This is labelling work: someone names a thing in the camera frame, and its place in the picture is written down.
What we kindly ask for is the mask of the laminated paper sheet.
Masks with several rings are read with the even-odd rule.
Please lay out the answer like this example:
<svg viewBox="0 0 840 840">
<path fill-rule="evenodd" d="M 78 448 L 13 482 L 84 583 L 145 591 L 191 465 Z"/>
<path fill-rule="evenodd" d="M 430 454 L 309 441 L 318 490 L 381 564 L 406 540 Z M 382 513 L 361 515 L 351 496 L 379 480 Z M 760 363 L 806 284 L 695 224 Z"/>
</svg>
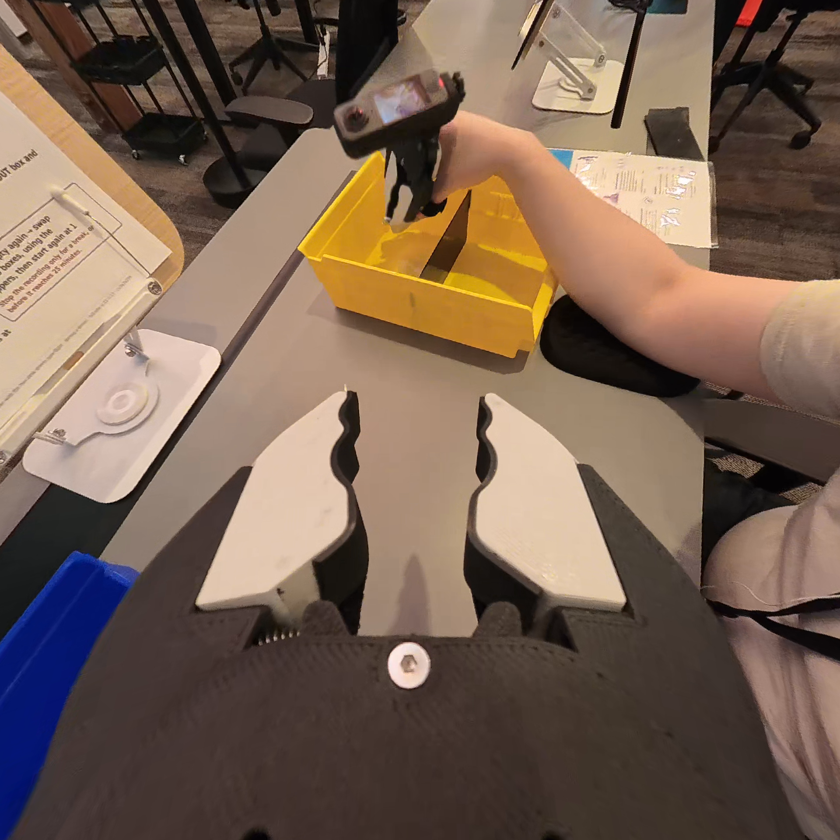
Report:
<svg viewBox="0 0 840 840">
<path fill-rule="evenodd" d="M 551 149 L 593 194 L 671 246 L 718 247 L 717 182 L 708 161 Z"/>
</svg>

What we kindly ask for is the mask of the person's right forearm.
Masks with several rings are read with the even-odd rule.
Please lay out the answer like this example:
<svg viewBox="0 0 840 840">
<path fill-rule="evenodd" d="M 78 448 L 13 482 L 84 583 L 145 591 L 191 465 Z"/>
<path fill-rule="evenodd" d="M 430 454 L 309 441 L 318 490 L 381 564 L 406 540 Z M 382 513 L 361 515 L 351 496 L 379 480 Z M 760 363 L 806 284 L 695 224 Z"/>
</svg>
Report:
<svg viewBox="0 0 840 840">
<path fill-rule="evenodd" d="M 511 129 L 499 174 L 563 290 L 617 339 L 684 375 L 772 399 L 761 341 L 789 281 L 690 265 Z"/>
</svg>

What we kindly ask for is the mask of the black office chair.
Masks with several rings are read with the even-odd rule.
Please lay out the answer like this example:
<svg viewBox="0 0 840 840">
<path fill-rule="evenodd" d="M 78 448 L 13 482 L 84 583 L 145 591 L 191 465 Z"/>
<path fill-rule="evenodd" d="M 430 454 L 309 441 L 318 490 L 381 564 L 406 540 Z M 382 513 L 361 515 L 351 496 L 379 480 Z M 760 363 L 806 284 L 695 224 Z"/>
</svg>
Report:
<svg viewBox="0 0 840 840">
<path fill-rule="evenodd" d="M 305 3 L 314 41 L 296 41 L 270 32 L 264 10 L 279 14 L 278 2 L 250 5 L 257 13 L 260 39 L 228 66 L 233 70 L 240 60 L 250 60 L 245 79 L 236 80 L 242 94 L 225 111 L 236 123 L 268 124 L 292 139 L 309 128 L 332 127 L 336 106 L 351 100 L 371 79 L 397 45 L 405 20 L 397 1 L 341 1 L 335 17 L 314 16 Z M 300 79 L 286 98 L 249 93 L 267 61 L 291 69 Z"/>
<path fill-rule="evenodd" d="M 762 1 L 754 13 L 738 47 L 729 62 L 714 76 L 710 87 L 710 111 L 714 112 L 723 93 L 730 88 L 744 86 L 740 102 L 723 123 L 718 134 L 710 137 L 709 152 L 715 153 L 723 138 L 743 111 L 761 91 L 770 91 L 787 109 L 804 121 L 806 128 L 791 137 L 793 150 L 804 149 L 822 127 L 822 121 L 806 100 L 814 84 L 811 77 L 783 63 L 784 52 L 796 30 L 807 17 L 816 12 L 837 11 L 838 2 Z M 787 14 L 787 27 L 776 47 L 762 61 L 745 61 L 744 57 L 754 37 L 767 31 L 776 19 Z"/>
</svg>

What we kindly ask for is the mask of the printed instruction sheet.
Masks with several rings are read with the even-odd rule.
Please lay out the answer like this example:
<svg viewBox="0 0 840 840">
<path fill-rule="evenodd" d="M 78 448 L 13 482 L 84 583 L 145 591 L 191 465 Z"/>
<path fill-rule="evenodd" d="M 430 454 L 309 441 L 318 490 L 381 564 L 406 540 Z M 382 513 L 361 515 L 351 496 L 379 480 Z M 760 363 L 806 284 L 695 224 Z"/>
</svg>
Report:
<svg viewBox="0 0 840 840">
<path fill-rule="evenodd" d="M 13 451 L 37 394 L 148 291 L 172 249 L 13 102 L 1 115 L 1 425 Z"/>
</svg>

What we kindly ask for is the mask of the person's pale pants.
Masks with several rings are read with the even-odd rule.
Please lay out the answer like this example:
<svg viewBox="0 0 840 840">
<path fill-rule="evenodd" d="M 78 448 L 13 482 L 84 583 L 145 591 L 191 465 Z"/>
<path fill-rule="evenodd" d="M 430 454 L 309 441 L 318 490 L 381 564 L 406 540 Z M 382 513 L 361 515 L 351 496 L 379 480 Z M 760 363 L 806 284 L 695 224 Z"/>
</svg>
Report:
<svg viewBox="0 0 840 840">
<path fill-rule="evenodd" d="M 723 606 L 729 642 L 759 707 L 803 834 L 838 838 L 839 670 L 751 618 L 838 639 L 838 474 L 798 506 L 706 463 L 701 591 Z"/>
</svg>

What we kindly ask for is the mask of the black rectangular pad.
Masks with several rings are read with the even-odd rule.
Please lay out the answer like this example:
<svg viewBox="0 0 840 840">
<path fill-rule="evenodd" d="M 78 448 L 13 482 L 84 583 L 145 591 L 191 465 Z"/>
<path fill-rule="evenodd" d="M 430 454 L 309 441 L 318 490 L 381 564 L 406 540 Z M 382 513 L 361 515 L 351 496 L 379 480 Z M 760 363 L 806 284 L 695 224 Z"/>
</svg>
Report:
<svg viewBox="0 0 840 840">
<path fill-rule="evenodd" d="M 652 108 L 644 117 L 654 154 L 682 161 L 704 161 L 705 154 L 690 127 L 687 107 Z"/>
</svg>

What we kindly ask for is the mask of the blue plastic bin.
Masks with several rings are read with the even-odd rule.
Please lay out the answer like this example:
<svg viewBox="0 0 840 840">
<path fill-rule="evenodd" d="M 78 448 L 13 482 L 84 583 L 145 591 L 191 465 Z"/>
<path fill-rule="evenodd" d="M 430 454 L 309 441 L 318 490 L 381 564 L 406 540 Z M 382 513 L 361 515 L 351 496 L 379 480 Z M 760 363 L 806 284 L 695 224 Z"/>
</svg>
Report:
<svg viewBox="0 0 840 840">
<path fill-rule="evenodd" d="M 74 552 L 3 638 L 2 786 L 35 784 L 69 693 L 139 576 Z"/>
</svg>

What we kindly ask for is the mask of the black wrist rest pad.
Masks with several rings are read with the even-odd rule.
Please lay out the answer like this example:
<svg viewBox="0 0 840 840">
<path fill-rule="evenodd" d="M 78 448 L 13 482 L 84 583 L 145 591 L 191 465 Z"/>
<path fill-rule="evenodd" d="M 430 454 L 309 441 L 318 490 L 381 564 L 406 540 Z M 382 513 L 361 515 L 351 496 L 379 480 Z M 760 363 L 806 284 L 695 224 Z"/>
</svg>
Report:
<svg viewBox="0 0 840 840">
<path fill-rule="evenodd" d="M 685 396 L 700 384 L 696 377 L 628 347 L 567 295 L 550 308 L 539 347 L 545 360 L 561 372 L 639 395 Z"/>
</svg>

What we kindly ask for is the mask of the yellow plastic bin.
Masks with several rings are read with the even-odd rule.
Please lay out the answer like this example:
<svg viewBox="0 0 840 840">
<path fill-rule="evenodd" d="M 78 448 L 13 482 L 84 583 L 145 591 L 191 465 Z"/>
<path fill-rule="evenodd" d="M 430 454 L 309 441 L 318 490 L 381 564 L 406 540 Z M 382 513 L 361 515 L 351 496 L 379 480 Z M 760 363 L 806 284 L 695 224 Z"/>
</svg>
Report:
<svg viewBox="0 0 840 840">
<path fill-rule="evenodd" d="M 507 358 L 532 351 L 559 282 L 504 181 L 472 189 L 467 242 L 438 284 L 419 275 L 467 191 L 394 233 L 384 175 L 384 156 L 374 153 L 299 246 L 332 303 Z"/>
</svg>

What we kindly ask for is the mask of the black utility cart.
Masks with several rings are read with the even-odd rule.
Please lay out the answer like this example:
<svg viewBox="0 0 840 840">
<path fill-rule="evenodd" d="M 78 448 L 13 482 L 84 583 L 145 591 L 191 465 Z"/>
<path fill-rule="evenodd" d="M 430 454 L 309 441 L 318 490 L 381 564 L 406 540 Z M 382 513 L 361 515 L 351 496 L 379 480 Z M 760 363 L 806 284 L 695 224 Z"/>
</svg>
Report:
<svg viewBox="0 0 840 840">
<path fill-rule="evenodd" d="M 115 35 L 98 41 L 70 59 L 70 66 L 91 88 L 119 89 L 128 96 L 140 116 L 121 135 L 135 160 L 151 153 L 187 165 L 207 141 L 203 121 L 155 35 Z M 170 78 L 183 100 L 180 112 L 165 110 L 156 95 L 153 80 L 160 74 Z"/>
</svg>

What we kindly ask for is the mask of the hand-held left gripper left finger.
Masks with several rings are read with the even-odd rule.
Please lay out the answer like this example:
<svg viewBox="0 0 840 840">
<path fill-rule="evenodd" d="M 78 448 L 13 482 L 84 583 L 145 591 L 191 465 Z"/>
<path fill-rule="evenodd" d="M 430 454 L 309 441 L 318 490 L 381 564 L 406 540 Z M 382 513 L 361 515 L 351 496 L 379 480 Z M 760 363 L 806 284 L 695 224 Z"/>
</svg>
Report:
<svg viewBox="0 0 840 840">
<path fill-rule="evenodd" d="M 359 625 L 360 432 L 356 392 L 336 392 L 264 449 L 196 597 L 200 611 L 258 606 L 276 625 L 301 625 L 306 608 L 323 600 Z"/>
</svg>

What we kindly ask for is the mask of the black bin divider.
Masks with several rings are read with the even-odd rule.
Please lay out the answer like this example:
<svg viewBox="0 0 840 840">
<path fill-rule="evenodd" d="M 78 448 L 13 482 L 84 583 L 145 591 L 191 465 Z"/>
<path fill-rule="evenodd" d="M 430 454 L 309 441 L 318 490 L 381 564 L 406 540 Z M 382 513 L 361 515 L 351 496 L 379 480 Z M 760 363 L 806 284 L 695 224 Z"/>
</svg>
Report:
<svg viewBox="0 0 840 840">
<path fill-rule="evenodd" d="M 469 210 L 472 190 L 468 190 L 458 211 L 449 222 L 432 255 L 422 269 L 419 279 L 443 284 L 466 245 L 469 231 Z"/>
</svg>

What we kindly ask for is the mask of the thin black pole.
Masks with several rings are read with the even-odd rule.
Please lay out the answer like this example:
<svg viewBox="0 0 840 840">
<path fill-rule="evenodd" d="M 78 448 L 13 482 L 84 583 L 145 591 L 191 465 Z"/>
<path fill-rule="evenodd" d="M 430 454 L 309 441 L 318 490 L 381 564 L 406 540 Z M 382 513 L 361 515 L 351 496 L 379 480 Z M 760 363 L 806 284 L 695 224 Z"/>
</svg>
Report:
<svg viewBox="0 0 840 840">
<path fill-rule="evenodd" d="M 626 51 L 623 73 L 619 82 L 616 102 L 612 111 L 611 128 L 613 130 L 619 130 L 623 124 L 623 117 L 627 105 L 629 89 L 632 83 L 644 21 L 648 9 L 652 5 L 653 1 L 610 1 L 609 3 L 615 8 L 632 12 L 635 15 L 633 31 Z"/>
</svg>

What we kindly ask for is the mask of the person's right hand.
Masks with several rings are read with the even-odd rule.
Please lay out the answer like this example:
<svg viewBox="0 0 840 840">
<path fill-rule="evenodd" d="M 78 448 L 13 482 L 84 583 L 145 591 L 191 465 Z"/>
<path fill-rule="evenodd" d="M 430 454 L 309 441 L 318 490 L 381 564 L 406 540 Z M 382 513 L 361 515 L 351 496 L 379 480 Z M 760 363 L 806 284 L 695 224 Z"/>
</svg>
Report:
<svg viewBox="0 0 840 840">
<path fill-rule="evenodd" d="M 512 172 L 513 165 L 544 152 L 544 146 L 531 132 L 466 111 L 458 112 L 441 128 L 438 146 L 434 203 L 493 176 Z"/>
</svg>

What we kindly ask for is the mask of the black pole with round base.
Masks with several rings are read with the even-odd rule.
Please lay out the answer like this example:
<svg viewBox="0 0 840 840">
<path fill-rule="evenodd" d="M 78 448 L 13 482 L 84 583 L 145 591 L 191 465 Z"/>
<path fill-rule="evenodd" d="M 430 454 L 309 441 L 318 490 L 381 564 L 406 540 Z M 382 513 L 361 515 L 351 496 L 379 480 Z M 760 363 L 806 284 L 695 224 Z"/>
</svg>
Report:
<svg viewBox="0 0 840 840">
<path fill-rule="evenodd" d="M 265 173 L 250 170 L 239 163 L 237 154 L 229 142 L 222 124 L 218 121 L 211 102 L 176 37 L 160 2 L 143 1 L 143 5 L 162 36 L 165 46 L 174 58 L 193 99 L 201 110 L 205 127 L 210 129 L 222 152 L 222 157 L 210 164 L 204 172 L 203 183 L 205 188 L 216 204 L 225 208 L 236 209 L 256 189 Z"/>
</svg>

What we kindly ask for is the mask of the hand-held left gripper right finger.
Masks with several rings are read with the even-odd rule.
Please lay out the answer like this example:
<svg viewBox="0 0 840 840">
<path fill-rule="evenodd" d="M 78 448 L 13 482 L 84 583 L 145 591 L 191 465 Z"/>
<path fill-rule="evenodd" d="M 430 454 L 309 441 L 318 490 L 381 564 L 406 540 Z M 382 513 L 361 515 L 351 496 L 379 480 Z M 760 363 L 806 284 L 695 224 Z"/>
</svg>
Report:
<svg viewBox="0 0 840 840">
<path fill-rule="evenodd" d="M 580 464 L 545 428 L 495 393 L 479 399 L 466 581 L 482 605 L 619 613 L 627 596 Z"/>
</svg>

